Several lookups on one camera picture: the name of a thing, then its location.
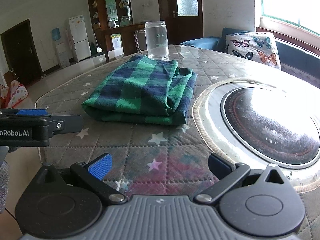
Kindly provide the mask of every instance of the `refrigerator door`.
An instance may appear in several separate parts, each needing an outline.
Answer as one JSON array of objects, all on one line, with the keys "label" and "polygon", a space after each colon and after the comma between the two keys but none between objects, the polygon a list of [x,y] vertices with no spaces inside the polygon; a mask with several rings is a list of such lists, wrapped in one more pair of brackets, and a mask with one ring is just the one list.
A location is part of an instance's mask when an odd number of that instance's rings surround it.
[{"label": "refrigerator door", "polygon": [[90,46],[88,40],[80,41],[74,44],[75,61],[79,62],[91,56]]},{"label": "refrigerator door", "polygon": [[71,42],[77,43],[88,39],[83,16],[69,20]]}]

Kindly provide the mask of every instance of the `quilted tablecloth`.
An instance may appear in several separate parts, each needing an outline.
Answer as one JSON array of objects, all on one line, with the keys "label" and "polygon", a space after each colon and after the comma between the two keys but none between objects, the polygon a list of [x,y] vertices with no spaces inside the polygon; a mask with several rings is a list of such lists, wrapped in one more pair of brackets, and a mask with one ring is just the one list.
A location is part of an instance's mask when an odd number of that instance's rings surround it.
[{"label": "quilted tablecloth", "polygon": [[[192,119],[195,99],[212,84],[250,71],[268,69],[263,64],[232,55],[193,47],[170,45],[170,60],[197,73],[188,123],[177,126],[98,122],[82,109],[85,101],[103,79],[131,56],[117,59],[82,74],[38,99],[37,108],[50,114],[81,114],[84,127],[80,133],[55,135],[50,146],[42,148],[41,161],[56,168],[68,168],[77,161],[88,163],[108,152],[113,168],[104,182],[127,196],[132,194],[194,196],[217,178],[208,169],[210,149],[201,138]],[[287,75],[290,80],[303,82]],[[307,210],[299,237],[320,239],[319,188],[301,194]]]}]

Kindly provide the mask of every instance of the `blue gripper pad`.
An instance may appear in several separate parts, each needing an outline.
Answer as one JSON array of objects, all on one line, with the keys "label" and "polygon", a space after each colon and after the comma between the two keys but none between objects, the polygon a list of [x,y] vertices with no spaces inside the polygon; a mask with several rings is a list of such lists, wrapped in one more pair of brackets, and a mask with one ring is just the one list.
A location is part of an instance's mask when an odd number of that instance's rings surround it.
[{"label": "blue gripper pad", "polygon": [[112,156],[110,154],[102,155],[99,160],[88,165],[88,172],[97,179],[102,180],[112,168]]},{"label": "blue gripper pad", "polygon": [[16,114],[21,115],[47,115],[47,110],[45,109],[21,109],[20,111],[16,112]]}]

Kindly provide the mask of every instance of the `butterfly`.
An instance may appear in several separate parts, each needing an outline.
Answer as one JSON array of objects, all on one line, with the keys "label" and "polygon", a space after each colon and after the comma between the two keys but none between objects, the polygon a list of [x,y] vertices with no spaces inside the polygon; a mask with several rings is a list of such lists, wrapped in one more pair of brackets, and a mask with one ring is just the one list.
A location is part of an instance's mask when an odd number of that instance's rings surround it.
[{"label": "butterfly", "polygon": [[263,52],[261,52],[261,51],[258,51],[257,50],[257,52],[258,52],[258,54],[259,54],[259,56],[260,56],[260,60],[265,64],[265,63],[267,63],[267,62],[272,62],[272,64],[273,65],[277,65],[278,63],[277,63],[277,56],[276,56],[276,54],[275,53],[271,53],[271,55],[270,56],[267,56],[266,54],[264,54]]},{"label": "butterfly", "polygon": [[236,51],[236,50],[233,50],[232,52],[233,52],[233,54],[234,54],[235,56],[237,56],[237,57],[241,57],[241,58],[245,58],[245,59],[249,59],[249,60],[252,60],[252,58],[253,58],[253,52],[252,52],[252,51],[247,52],[247,54],[245,54],[245,56],[242,56],[242,55],[241,55],[238,51]]},{"label": "butterfly", "polygon": [[228,48],[229,48],[229,44],[226,46],[226,48],[224,49],[224,53],[228,53]]},{"label": "butterfly", "polygon": [[231,34],[231,36],[237,36],[237,35],[245,35],[245,33],[234,33],[234,34]]},{"label": "butterfly", "polygon": [[244,40],[244,41],[239,41],[239,40],[231,40],[231,42],[236,46],[236,47],[249,47],[249,41],[250,40]]},{"label": "butterfly", "polygon": [[269,37],[266,37],[263,41],[260,40],[259,38],[257,37],[252,37],[253,40],[257,43],[257,45],[262,48],[263,45],[266,46],[267,49],[271,49],[271,45],[270,45],[270,38]]}]

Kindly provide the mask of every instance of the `window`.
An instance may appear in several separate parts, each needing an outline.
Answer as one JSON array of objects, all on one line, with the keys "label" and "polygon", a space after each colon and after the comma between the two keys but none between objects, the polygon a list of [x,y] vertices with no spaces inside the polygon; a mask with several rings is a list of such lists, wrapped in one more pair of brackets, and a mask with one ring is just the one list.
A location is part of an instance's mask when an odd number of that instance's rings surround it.
[{"label": "window", "polygon": [[262,15],[320,36],[320,0],[262,0]]}]

